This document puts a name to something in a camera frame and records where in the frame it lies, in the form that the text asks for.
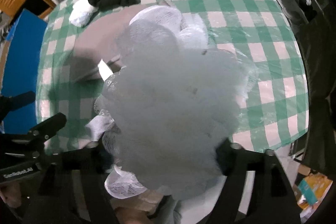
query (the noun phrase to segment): blue panel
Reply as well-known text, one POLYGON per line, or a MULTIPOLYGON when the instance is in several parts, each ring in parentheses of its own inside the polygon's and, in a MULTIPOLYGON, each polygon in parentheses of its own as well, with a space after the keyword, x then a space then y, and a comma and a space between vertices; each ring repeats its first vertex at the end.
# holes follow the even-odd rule
MULTIPOLYGON (((2 95, 16 96, 27 91, 36 93, 40 50, 47 23, 23 10, 8 36, 11 40, 7 56, 2 95)), ((5 133, 24 134, 36 125, 35 104, 10 112, 4 119, 5 133)))

